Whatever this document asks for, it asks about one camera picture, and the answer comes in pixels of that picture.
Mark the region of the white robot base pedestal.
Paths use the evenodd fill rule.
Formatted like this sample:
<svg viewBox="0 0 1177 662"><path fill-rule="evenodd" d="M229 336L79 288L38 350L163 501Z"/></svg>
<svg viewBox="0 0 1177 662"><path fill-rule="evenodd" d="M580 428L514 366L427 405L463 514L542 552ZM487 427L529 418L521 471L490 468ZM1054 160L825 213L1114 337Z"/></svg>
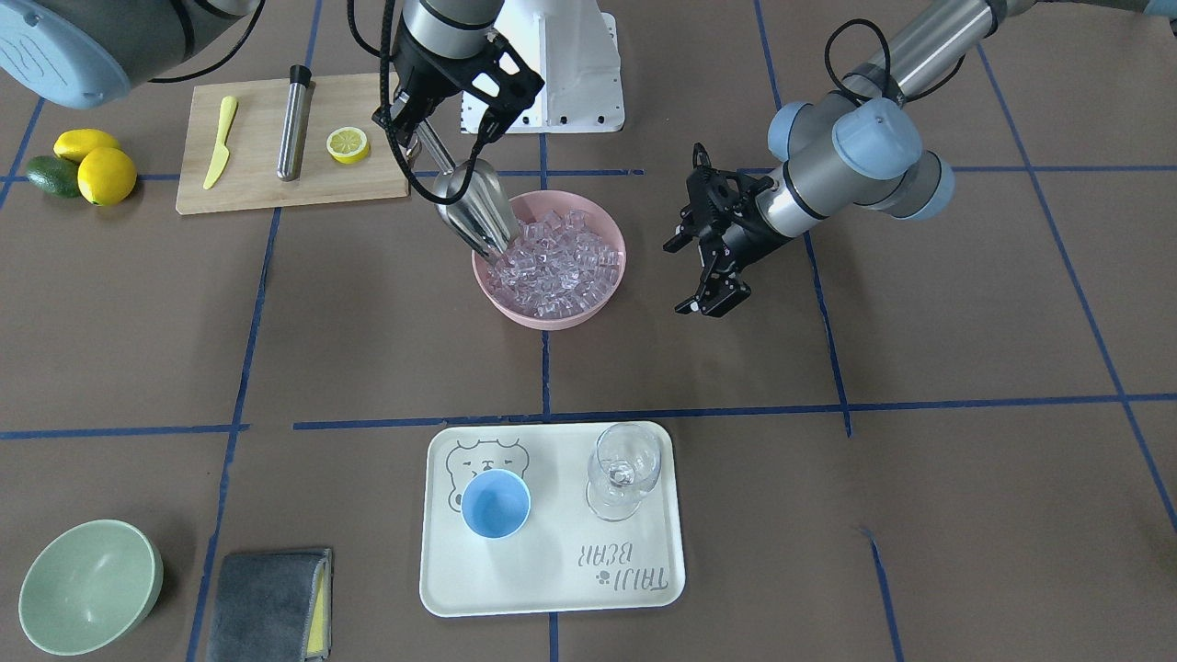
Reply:
<svg viewBox="0 0 1177 662"><path fill-rule="evenodd" d="M463 24L487 25L541 75L541 93L508 134L620 131L625 124L616 20L597 1L452 1Z"/></svg>

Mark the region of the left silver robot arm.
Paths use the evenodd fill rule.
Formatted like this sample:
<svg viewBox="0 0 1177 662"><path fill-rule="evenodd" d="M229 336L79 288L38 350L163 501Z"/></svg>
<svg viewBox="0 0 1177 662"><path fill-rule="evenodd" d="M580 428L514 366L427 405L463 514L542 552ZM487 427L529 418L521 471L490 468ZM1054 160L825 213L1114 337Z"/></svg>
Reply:
<svg viewBox="0 0 1177 662"><path fill-rule="evenodd" d="M701 277L677 315L723 317L751 296L744 269L850 206L899 221L925 221L955 196L955 170L923 145L907 105L945 85L967 52L1030 1L933 1L895 38L875 22L879 51L844 74L818 102L790 102L769 128L777 167L769 176L717 168L696 143L669 253L694 245Z"/></svg>

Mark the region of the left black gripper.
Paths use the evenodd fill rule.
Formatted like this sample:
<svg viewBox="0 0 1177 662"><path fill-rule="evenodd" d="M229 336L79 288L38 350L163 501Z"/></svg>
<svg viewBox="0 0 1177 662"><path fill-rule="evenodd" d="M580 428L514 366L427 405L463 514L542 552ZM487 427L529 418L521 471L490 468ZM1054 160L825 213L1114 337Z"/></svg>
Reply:
<svg viewBox="0 0 1177 662"><path fill-rule="evenodd" d="M674 313L720 318L751 296L751 287L742 280L743 269L791 239L770 226L757 205L762 193L777 191L772 177L717 168L701 143L694 143L691 164L685 229L676 229L663 250L677 253L697 241L701 285L674 306Z"/></svg>

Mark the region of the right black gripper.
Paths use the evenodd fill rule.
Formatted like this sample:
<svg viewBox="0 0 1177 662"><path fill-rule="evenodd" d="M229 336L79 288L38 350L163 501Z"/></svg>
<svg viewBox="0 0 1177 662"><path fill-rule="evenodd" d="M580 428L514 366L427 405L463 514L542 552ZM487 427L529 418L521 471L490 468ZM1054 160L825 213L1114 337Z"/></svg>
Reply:
<svg viewBox="0 0 1177 662"><path fill-rule="evenodd" d="M476 140L488 145L508 133L525 110L532 108L545 80L524 62L508 39L503 35L479 37L474 54L447 58L426 49L407 32L398 32L391 44L391 67L399 82L371 114L383 130L394 130L395 140L405 145L433 110L459 93L471 94L485 104Z"/></svg>

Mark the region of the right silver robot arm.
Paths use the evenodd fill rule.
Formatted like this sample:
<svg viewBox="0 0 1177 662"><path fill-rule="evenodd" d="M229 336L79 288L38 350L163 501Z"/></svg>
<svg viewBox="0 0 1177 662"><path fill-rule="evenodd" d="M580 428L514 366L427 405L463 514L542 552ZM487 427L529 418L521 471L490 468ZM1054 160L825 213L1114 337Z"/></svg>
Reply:
<svg viewBox="0 0 1177 662"><path fill-rule="evenodd" d="M501 138L543 91L541 75L496 29L500 1L387 1L367 45L388 82L377 123L406 145L458 94L483 101L476 134ZM5 1L4 69L64 108L89 110L148 81L173 82L188 62L260 1Z"/></svg>

